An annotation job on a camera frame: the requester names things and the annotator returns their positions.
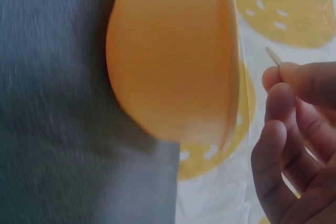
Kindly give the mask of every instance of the wooden toothpick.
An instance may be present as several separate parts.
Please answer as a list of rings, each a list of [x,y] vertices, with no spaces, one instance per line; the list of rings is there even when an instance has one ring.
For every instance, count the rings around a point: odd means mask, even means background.
[[[279,56],[277,56],[277,54],[272,49],[270,49],[269,47],[265,47],[265,50],[266,50],[268,56],[275,63],[275,65],[280,67],[280,65],[282,64],[282,60],[279,58]]]

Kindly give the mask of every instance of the yellow pattern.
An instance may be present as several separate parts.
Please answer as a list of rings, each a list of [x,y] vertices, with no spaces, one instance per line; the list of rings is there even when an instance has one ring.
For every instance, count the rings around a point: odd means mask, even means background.
[[[317,48],[335,36],[333,0],[236,0],[251,27],[265,37],[299,48]]]
[[[248,132],[256,108],[256,95],[252,79],[240,62],[240,94],[238,108],[238,123],[232,142],[223,151],[216,146],[181,144],[181,156],[178,180],[185,180],[199,176],[214,169],[229,157],[244,139]]]

